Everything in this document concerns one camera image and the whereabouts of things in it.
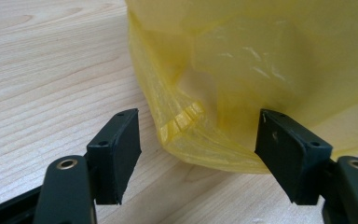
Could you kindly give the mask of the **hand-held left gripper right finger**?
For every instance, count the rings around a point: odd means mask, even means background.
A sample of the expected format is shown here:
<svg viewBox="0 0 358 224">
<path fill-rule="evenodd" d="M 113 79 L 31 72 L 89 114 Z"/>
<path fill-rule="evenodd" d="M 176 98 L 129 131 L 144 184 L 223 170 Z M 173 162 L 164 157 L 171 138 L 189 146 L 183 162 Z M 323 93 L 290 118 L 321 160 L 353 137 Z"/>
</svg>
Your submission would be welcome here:
<svg viewBox="0 0 358 224">
<path fill-rule="evenodd" d="M 292 203 L 315 205 L 319 179 L 333 147 L 289 116 L 260 110 L 255 154 L 266 164 Z"/>
</svg>

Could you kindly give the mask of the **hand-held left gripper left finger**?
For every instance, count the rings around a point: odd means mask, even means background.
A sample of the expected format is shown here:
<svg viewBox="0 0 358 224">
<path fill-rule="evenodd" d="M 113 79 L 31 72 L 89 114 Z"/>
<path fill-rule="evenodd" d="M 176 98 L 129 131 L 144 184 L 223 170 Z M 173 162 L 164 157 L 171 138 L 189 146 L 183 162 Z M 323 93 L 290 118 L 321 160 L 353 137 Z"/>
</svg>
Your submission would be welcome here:
<svg viewBox="0 0 358 224">
<path fill-rule="evenodd" d="M 122 204 L 136 163 L 142 153 L 137 108 L 115 114 L 87 144 L 97 204 Z"/>
</svg>

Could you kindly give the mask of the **yellow plastic bag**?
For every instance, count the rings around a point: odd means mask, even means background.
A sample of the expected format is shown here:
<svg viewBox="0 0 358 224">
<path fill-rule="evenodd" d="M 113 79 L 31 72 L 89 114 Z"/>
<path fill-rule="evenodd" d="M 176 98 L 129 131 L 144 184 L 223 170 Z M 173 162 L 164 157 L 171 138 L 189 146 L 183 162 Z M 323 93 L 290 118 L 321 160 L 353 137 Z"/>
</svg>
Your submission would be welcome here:
<svg viewBox="0 0 358 224">
<path fill-rule="evenodd" d="M 262 173 L 259 112 L 358 154 L 358 0 L 125 0 L 130 53 L 162 147 Z"/>
</svg>

